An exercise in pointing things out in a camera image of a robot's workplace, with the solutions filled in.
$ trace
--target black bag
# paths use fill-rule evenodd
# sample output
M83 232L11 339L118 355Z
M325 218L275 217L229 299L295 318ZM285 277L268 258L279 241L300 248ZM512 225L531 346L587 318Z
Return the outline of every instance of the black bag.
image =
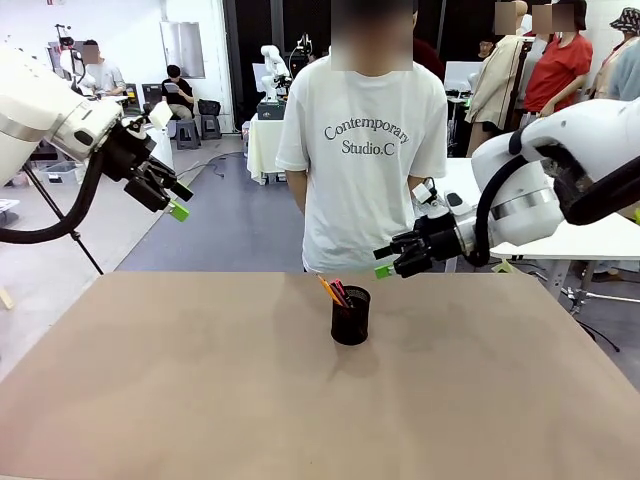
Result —
M198 111L200 115L220 115L220 103L213 100L198 100Z

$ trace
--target brown tabletop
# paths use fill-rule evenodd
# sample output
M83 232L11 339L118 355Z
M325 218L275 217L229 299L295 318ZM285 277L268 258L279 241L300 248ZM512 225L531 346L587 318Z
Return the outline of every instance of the brown tabletop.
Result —
M0 474L55 480L637 480L640 397L524 275L118 273L0 384Z

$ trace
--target black mesh pen holder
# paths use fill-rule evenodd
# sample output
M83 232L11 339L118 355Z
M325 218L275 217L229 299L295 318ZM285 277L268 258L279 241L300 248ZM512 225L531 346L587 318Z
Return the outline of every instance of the black mesh pen holder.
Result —
M369 336L369 305L371 295L360 287L345 286L353 308L333 303L331 336L342 345L360 345Z

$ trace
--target black t-shirt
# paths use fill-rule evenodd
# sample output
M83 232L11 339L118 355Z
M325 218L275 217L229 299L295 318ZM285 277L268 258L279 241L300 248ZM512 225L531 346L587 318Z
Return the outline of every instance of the black t-shirt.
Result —
M171 79L167 78L164 82L162 82L162 96L167 97L167 103L169 105L184 105L189 110L193 110L193 103L187 102L187 99L181 96L179 93L167 92L167 88L165 87L165 84L167 83L172 83ZM181 78L176 85L178 85L178 87L180 87L180 89L184 93L186 93L190 97L193 97L193 89L184 78Z

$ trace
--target white wall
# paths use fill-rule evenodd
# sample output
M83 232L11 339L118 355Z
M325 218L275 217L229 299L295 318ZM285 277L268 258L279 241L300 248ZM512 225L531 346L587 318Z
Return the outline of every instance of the white wall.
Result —
M623 40L622 33L609 24L620 16L625 7L640 8L640 0L587 0L587 4L585 36L593 43L593 63L588 83L591 86L602 62Z
M168 20L200 22L206 79L189 80L199 98L222 104L220 124L230 132L231 86L222 0L165 0ZM127 83L160 83L167 77L160 21L163 0L0 0L0 42L11 36L20 47L48 62L46 46L56 41L54 25L71 25L77 40L93 38Z

